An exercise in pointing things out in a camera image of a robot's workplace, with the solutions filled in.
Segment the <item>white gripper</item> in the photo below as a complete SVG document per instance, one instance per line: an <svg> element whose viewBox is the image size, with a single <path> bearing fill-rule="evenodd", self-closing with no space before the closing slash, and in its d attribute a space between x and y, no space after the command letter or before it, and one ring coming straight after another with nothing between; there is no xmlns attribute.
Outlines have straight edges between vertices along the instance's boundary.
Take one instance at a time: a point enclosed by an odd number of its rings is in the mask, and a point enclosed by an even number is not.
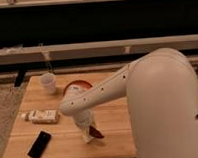
<svg viewBox="0 0 198 158"><path fill-rule="evenodd" d="M84 142L91 142L94 137L89 134L91 127L96 126L95 117L90 110L83 110L79 114L72 117L76 127L81 131Z"/></svg>

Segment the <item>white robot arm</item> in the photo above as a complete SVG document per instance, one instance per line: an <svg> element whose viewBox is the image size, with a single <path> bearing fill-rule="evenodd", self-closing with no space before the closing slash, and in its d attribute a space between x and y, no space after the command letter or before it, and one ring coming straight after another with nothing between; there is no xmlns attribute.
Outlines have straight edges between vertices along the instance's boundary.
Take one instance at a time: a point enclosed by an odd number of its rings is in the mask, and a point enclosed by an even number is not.
<svg viewBox="0 0 198 158"><path fill-rule="evenodd" d="M127 98L137 158L198 158L198 77L180 51L159 48L119 69L59 110L84 109Z"/></svg>

